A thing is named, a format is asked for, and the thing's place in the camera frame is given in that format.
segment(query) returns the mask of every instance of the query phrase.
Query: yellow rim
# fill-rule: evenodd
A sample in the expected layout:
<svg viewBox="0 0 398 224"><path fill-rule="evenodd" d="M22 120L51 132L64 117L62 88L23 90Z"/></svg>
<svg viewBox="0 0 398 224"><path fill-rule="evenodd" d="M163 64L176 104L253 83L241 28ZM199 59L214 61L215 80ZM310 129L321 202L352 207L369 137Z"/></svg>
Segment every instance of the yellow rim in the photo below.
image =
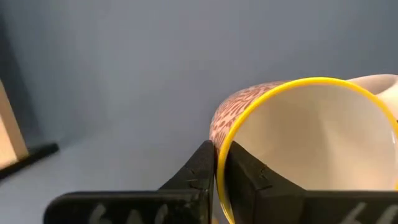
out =
<svg viewBox="0 0 398 224"><path fill-rule="evenodd" d="M234 222L231 205L229 203L229 198L226 195L226 191L225 191L225 187L224 187L224 169L225 169L225 162L226 162L226 158L228 155L229 147L231 145L233 138L235 137L235 134L238 132L238 129L241 127L241 125L246 120L246 118L253 112L253 110L255 110L259 105L261 105L263 102L268 100L270 97L275 96L276 94L278 94L282 91L285 91L285 90L289 90L289 89L292 89L292 88L295 88L298 86L310 85L310 84L331 84L331 85L344 86L346 88L352 89L352 90L357 91L358 93L364 95L365 97L370 99L373 103L378 105L378 107L380 107L380 109L383 111L383 113L387 116L387 118L390 121L391 126L395 132L396 138L398 139L398 124L397 124L397 121L395 120L394 116L390 112L389 108L378 97L376 97L369 91L365 90L364 88L362 88L354 83L340 80L337 78L314 77L314 78L302 78L299 80L294 80L291 82L281 84L281 85L267 91L262 96L260 96L258 99L254 100L253 103L248 108L246 108L246 110L243 111L243 113L239 116L239 118L232 125L231 129L229 130L229 133L225 137L225 139L220 147L220 154L218 155L217 176L216 176L217 190L218 190L218 196L219 196L219 199L221 202L221 207L230 223L235 223L235 222Z"/></svg>

